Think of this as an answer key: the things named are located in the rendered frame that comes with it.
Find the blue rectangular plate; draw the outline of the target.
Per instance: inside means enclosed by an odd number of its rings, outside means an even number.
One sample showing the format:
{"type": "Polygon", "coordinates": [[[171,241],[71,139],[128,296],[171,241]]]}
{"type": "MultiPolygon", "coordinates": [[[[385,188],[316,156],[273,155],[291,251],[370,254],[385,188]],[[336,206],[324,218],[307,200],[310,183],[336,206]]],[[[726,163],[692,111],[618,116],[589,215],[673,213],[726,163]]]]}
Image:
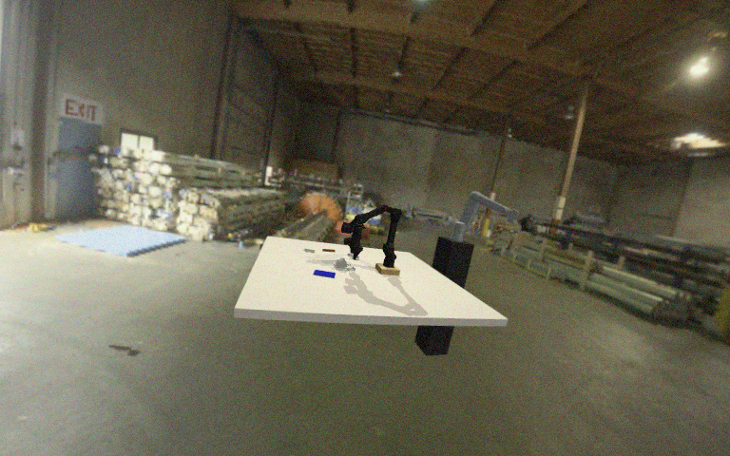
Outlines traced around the blue rectangular plate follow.
{"type": "Polygon", "coordinates": [[[315,270],[313,273],[313,276],[325,276],[325,277],[330,277],[330,278],[335,278],[335,275],[336,275],[336,273],[325,272],[325,271],[320,271],[320,270],[315,270]]]}

